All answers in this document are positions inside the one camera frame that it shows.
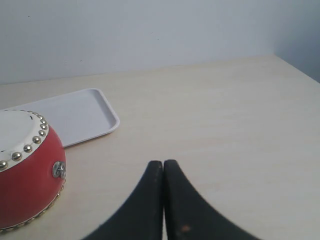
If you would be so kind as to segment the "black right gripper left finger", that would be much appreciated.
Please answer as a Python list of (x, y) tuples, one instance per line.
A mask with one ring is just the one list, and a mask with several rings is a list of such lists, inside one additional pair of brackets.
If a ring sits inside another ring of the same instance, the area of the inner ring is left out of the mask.
[(122, 206), (86, 240), (161, 240), (163, 237), (163, 165), (150, 161)]

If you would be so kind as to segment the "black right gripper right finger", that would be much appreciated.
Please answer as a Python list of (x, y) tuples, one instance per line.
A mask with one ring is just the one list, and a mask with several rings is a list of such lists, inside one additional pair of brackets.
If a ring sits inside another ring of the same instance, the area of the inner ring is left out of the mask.
[(178, 162), (163, 165), (164, 214), (169, 240), (257, 240), (215, 210), (194, 188)]

